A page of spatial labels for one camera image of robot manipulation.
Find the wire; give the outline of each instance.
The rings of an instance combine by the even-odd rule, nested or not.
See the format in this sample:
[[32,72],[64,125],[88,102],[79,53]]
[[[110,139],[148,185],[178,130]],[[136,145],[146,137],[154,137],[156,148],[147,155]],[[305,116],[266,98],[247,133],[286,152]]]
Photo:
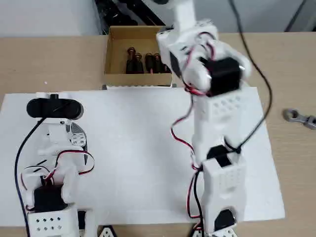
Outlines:
[[197,194],[197,182],[198,182],[198,175],[199,173],[202,171],[202,166],[197,170],[197,172],[195,173],[195,179],[194,179],[194,185],[193,185],[193,192],[194,192],[194,198],[197,202],[197,207],[198,207],[198,212],[199,212],[199,223],[197,225],[194,226],[194,228],[197,228],[198,226],[200,226],[200,230],[202,232],[202,237],[204,237],[204,224],[203,224],[203,212],[202,212],[202,207],[201,204],[198,200],[198,194]]
[[269,103],[268,103],[268,107],[263,115],[263,117],[260,119],[260,121],[257,123],[257,125],[254,127],[254,129],[249,133],[249,135],[241,142],[241,144],[236,148],[236,150],[240,150],[241,147],[249,141],[249,139],[253,136],[253,134],[259,129],[259,127],[261,126],[261,124],[264,122],[264,120],[267,118],[267,116],[269,115],[270,111],[271,111],[271,107],[272,107],[272,101],[273,101],[273,93],[272,93],[272,88],[270,86],[270,83],[268,81],[268,79],[266,78],[266,76],[263,74],[263,72],[261,71],[261,69],[259,68],[259,66],[256,64],[256,62],[254,61],[251,52],[249,50],[248,44],[246,42],[246,39],[243,35],[243,28],[242,28],[242,24],[241,24],[241,19],[240,19],[240,15],[237,11],[236,5],[234,0],[228,0],[233,13],[235,15],[236,21],[237,21],[237,27],[238,27],[238,32],[242,41],[242,44],[246,50],[246,53],[252,63],[252,65],[255,67],[255,69],[257,70],[257,72],[260,74],[260,76],[262,77],[262,79],[264,80],[267,89],[269,91]]
[[29,134],[25,137],[25,139],[23,140],[23,142],[20,145],[20,148],[18,150],[18,153],[16,154],[16,158],[15,158],[15,163],[14,163],[14,182],[15,182],[15,188],[16,191],[18,193],[19,196],[19,200],[20,200],[20,204],[21,204],[21,208],[22,208],[22,212],[23,212],[23,217],[24,217],[24,222],[25,222],[25,227],[26,227],[26,234],[28,237],[31,237],[30,235],[30,227],[29,227],[29,222],[28,222],[28,217],[26,215],[26,211],[24,209],[24,203],[23,203],[23,199],[22,199],[22,195],[21,195],[21,191],[19,188],[19,182],[18,182],[18,162],[19,162],[19,158],[22,152],[22,149],[24,147],[24,145],[26,144],[26,142],[28,141],[28,139],[30,138],[30,136],[35,132],[35,130],[44,122],[46,118],[41,118],[37,124],[32,128],[32,130],[29,132]]
[[192,165],[191,166],[192,166],[192,169],[197,170],[198,167],[195,165],[195,162],[194,162],[194,159],[193,159],[193,155],[195,154],[193,146],[190,143],[186,142],[185,140],[179,138],[173,131],[173,128],[174,128],[175,125],[177,125],[178,123],[186,120],[190,116],[190,114],[192,112],[192,109],[193,109],[193,104],[194,104],[193,103],[193,95],[191,95],[191,103],[190,103],[190,106],[189,106],[189,109],[188,109],[187,113],[185,115],[183,115],[182,117],[178,118],[175,122],[173,122],[173,124],[171,125],[171,128],[170,128],[170,132],[171,132],[172,137],[176,141],[183,143],[184,145],[186,145],[187,147],[189,147],[191,149],[191,160],[192,160]]
[[57,170],[58,160],[59,160],[59,158],[61,157],[61,155],[62,155],[62,154],[65,154],[65,153],[86,154],[86,155],[88,155],[88,156],[90,156],[90,157],[92,158],[92,160],[93,160],[93,166],[92,166],[89,170],[79,172],[79,175],[83,175],[83,174],[90,173],[90,172],[94,169],[95,160],[94,160],[94,157],[93,157],[89,152],[86,152],[86,151],[79,151],[79,150],[64,150],[64,151],[61,151],[60,153],[58,153],[57,158],[56,158],[55,167],[54,167],[54,169],[45,177],[45,181],[47,181],[48,179],[50,179],[50,178],[53,177],[53,175],[55,174],[55,172],[56,172],[56,170]]
[[[45,166],[42,166],[42,165],[31,165],[31,166],[27,166],[25,167],[24,169],[29,169],[29,168],[37,168],[36,170],[34,170],[33,172],[36,173],[37,171],[41,170],[41,169],[44,169],[46,170],[48,173],[50,173],[50,171],[45,167]],[[27,187],[23,181],[23,172],[21,172],[20,174],[20,178],[21,178],[21,183],[22,183],[22,186],[24,187],[25,190],[27,190]],[[55,180],[53,177],[51,177],[52,181],[53,181],[53,185],[55,185]]]
[[194,181],[195,176],[196,176],[196,174],[194,173],[194,175],[191,179],[190,185],[189,185],[189,190],[188,190],[188,195],[187,195],[187,213],[191,219],[199,218],[199,215],[192,216],[191,211],[190,211],[190,196],[191,196],[191,189],[192,189],[192,185],[193,185],[193,181]]

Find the table surface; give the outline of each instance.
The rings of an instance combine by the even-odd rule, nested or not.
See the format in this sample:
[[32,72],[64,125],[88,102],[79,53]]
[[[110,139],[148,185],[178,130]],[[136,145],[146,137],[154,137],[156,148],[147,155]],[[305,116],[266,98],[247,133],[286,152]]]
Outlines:
[[[316,233],[316,131],[285,122],[281,111],[297,108],[316,115],[316,34],[253,33],[246,34],[246,39],[274,90],[267,124],[286,218],[240,223],[236,233],[239,237],[312,236]],[[237,34],[221,34],[221,40],[244,53]],[[106,45],[105,36],[0,39],[0,103],[5,93],[12,92],[101,89]],[[254,72],[249,83],[258,87],[265,103],[267,91],[259,75]],[[129,237],[183,237],[190,227],[129,225],[115,226],[115,231]],[[21,237],[24,229],[2,227],[1,236]]]

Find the black cable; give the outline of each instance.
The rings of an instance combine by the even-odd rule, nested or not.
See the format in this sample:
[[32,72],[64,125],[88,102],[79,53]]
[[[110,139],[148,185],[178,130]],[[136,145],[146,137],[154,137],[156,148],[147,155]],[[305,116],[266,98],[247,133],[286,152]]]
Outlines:
[[260,121],[258,122],[258,124],[254,127],[254,129],[249,133],[249,135],[244,139],[243,142],[241,142],[241,144],[236,148],[236,150],[240,150],[241,147],[249,141],[249,139],[253,136],[253,134],[258,130],[258,128],[261,126],[261,124],[264,122],[264,120],[267,118],[267,116],[269,115],[270,113],[270,110],[271,110],[271,106],[272,106],[272,101],[273,101],[273,93],[272,93],[272,88],[270,86],[270,83],[268,81],[268,79],[266,78],[266,76],[263,74],[263,72],[261,71],[261,69],[259,68],[259,66],[256,64],[256,62],[254,61],[251,53],[250,53],[250,50],[249,50],[249,47],[247,45],[247,42],[246,42],[246,39],[243,35],[243,28],[242,28],[242,24],[241,24],[241,19],[240,19],[240,15],[237,11],[237,8],[236,8],[236,5],[235,5],[235,2],[234,0],[228,0],[233,12],[234,12],[234,15],[236,17],[236,21],[237,21],[237,27],[238,27],[238,32],[239,32],[239,35],[240,35],[240,38],[241,38],[241,41],[242,41],[242,44],[247,52],[247,55],[252,63],[252,65],[255,67],[255,69],[257,70],[257,72],[260,74],[260,76],[262,77],[262,79],[264,80],[267,88],[268,88],[268,91],[269,91],[269,103],[268,103],[268,107],[267,107],[267,110],[266,112],[264,113],[263,117],[260,119]]
[[196,175],[195,175],[194,184],[193,184],[193,192],[194,192],[194,198],[195,198],[195,200],[197,202],[197,208],[198,208],[198,212],[199,212],[202,237],[204,237],[203,212],[202,212],[202,207],[201,207],[201,204],[200,204],[200,202],[198,200],[198,194],[197,194],[198,174],[202,171],[201,167],[198,169],[198,171],[196,172]]
[[16,188],[16,191],[17,191],[18,196],[19,196],[19,200],[20,200],[20,204],[21,204],[21,208],[22,208],[22,212],[23,212],[23,216],[24,216],[24,221],[25,221],[26,234],[28,237],[31,236],[30,235],[30,227],[29,227],[28,217],[27,217],[26,211],[24,209],[24,203],[23,203],[23,199],[22,199],[22,195],[21,195],[21,191],[20,191],[19,183],[18,183],[18,161],[19,161],[20,154],[22,152],[24,145],[26,144],[26,142],[28,141],[30,136],[35,132],[35,130],[40,126],[40,124],[44,122],[44,120],[45,120],[45,118],[42,118],[40,121],[38,121],[37,124],[33,127],[33,129],[29,132],[29,134],[25,137],[22,144],[20,145],[18,153],[16,154],[15,164],[14,164],[15,188]]

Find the open cardboard box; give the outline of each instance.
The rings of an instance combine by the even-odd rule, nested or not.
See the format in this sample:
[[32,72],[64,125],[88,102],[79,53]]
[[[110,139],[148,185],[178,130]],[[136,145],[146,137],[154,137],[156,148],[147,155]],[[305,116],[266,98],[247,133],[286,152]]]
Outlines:
[[[109,86],[171,85],[172,74],[146,73],[146,53],[159,53],[156,34],[160,26],[111,26],[105,61],[105,82]],[[127,49],[142,54],[144,74],[126,74]]]

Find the white plastic bracket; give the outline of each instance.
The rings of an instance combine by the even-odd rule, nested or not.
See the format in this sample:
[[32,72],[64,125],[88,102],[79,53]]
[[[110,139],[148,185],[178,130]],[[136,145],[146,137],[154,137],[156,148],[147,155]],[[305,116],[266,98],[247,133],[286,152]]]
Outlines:
[[32,237],[78,237],[78,210],[74,204],[61,211],[30,213],[28,215]]
[[81,146],[84,147],[87,143],[87,140],[85,138],[85,135],[83,132],[81,133],[73,133],[71,138],[70,138],[70,142],[74,145],[74,146]]
[[[225,228],[216,231],[212,234],[205,235],[206,237],[238,237],[232,228]],[[194,231],[192,237],[202,237],[201,231]]]
[[112,232],[111,228],[104,227],[103,231],[100,233],[99,237],[116,237]]

